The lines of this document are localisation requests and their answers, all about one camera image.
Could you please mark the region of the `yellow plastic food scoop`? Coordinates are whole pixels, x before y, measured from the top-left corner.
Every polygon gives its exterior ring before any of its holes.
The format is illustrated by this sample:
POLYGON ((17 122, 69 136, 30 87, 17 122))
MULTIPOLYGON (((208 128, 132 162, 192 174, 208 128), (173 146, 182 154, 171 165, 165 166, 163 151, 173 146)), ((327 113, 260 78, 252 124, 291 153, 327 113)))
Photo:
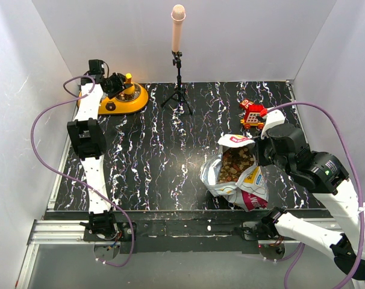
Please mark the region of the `yellow plastic food scoop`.
POLYGON ((132 95, 135 92, 134 84, 132 83, 132 75, 130 73, 125 74, 125 81, 124 81, 125 89, 123 94, 125 95, 132 95))

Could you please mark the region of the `white cartoon pet food bag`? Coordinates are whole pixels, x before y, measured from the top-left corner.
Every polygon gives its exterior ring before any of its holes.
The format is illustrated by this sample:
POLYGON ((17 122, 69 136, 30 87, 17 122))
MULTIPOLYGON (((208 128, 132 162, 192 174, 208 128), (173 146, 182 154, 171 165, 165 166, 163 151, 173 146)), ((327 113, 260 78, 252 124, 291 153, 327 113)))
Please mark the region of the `white cartoon pet food bag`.
POLYGON ((219 149, 201 167, 200 180, 214 197, 245 211, 266 208, 269 194, 260 166, 255 162, 251 137, 225 134, 219 149))

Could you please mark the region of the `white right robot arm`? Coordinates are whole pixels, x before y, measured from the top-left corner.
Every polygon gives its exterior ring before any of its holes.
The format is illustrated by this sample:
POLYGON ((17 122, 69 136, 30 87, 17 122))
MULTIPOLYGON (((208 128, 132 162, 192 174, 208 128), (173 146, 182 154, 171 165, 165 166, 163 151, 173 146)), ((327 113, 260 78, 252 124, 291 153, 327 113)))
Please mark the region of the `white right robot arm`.
POLYGON ((330 257, 349 278, 365 281, 365 207, 341 162, 327 152, 311 151, 304 140, 258 140, 254 155, 261 166, 274 165, 324 204, 342 232, 323 229, 275 207, 262 218, 269 239, 289 237, 330 257))

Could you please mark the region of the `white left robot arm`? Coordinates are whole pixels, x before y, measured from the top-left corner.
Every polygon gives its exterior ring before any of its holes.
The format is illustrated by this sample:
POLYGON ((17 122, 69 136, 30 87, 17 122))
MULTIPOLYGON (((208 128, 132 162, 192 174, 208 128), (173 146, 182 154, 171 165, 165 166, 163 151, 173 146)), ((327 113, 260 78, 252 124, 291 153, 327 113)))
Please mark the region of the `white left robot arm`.
POLYGON ((117 240, 120 229, 109 203, 105 176, 104 154, 107 142, 98 122, 103 89, 94 77, 83 75, 78 111, 67 123, 67 132, 75 154, 84 169, 89 194, 89 220, 81 225, 91 234, 106 241, 117 240))

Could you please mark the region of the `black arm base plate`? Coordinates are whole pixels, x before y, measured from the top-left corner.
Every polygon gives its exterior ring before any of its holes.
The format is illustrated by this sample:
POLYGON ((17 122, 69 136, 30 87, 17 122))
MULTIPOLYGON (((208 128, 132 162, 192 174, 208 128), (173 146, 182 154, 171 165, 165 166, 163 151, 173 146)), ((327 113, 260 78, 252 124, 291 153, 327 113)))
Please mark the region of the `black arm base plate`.
POLYGON ((135 243, 128 233, 129 223, 115 213, 123 231, 119 240, 122 253, 153 252, 242 252, 258 253, 258 242, 278 243, 263 230, 266 210, 130 211, 135 243))

